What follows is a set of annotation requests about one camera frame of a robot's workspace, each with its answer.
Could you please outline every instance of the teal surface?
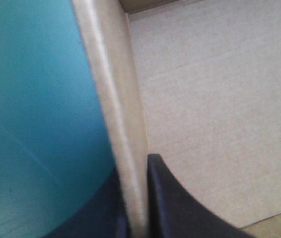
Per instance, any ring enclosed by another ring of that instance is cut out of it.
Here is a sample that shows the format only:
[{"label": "teal surface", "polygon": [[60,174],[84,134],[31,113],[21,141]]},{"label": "teal surface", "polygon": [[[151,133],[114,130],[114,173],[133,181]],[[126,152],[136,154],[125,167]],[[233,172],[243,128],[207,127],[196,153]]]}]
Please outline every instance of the teal surface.
[{"label": "teal surface", "polygon": [[0,0],[0,238],[45,235],[114,166],[69,0]]}]

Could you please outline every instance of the black plastic part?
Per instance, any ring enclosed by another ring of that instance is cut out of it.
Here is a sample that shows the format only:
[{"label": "black plastic part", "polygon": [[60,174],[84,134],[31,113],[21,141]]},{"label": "black plastic part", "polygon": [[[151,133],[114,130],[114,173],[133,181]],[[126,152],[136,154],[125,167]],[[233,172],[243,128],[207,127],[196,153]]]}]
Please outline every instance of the black plastic part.
[{"label": "black plastic part", "polygon": [[130,238],[116,169],[86,205],[45,238]]},{"label": "black plastic part", "polygon": [[195,200],[158,154],[148,156],[147,180],[152,238],[252,238]]}]

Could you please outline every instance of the cardboard wall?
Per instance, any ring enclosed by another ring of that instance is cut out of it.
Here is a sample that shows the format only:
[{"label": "cardboard wall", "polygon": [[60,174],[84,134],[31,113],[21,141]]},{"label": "cardboard wall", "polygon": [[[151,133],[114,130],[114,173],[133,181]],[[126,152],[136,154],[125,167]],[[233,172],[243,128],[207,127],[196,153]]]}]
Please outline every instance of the cardboard wall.
[{"label": "cardboard wall", "polygon": [[87,48],[132,231],[136,238],[144,237],[148,146],[128,19],[117,0],[72,2]]},{"label": "cardboard wall", "polygon": [[120,0],[120,3],[126,12],[137,12],[158,5],[163,5],[175,0]]},{"label": "cardboard wall", "polygon": [[130,32],[149,151],[238,227],[281,213],[281,1],[177,1]]}]

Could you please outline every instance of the beige cardboard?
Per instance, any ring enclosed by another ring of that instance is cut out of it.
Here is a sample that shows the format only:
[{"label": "beige cardboard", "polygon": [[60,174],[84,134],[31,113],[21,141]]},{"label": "beige cardboard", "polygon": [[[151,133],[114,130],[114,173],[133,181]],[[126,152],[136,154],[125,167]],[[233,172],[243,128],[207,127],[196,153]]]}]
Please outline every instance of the beige cardboard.
[{"label": "beige cardboard", "polygon": [[124,11],[136,12],[150,7],[166,4],[175,0],[120,0]]},{"label": "beige cardboard", "polygon": [[243,227],[281,213],[281,0],[194,2],[130,15],[149,151]]},{"label": "beige cardboard", "polygon": [[281,238],[281,214],[243,228],[256,238]]},{"label": "beige cardboard", "polygon": [[147,227],[147,138],[128,23],[117,0],[73,0],[134,237]]}]

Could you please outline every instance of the cardboard edge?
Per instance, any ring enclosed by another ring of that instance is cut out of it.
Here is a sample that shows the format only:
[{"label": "cardboard edge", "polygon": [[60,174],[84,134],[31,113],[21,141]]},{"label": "cardboard edge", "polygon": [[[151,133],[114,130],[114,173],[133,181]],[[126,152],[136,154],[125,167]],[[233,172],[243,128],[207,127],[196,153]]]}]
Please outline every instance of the cardboard edge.
[{"label": "cardboard edge", "polygon": [[118,0],[72,0],[136,238],[148,227],[148,142],[129,26]]}]

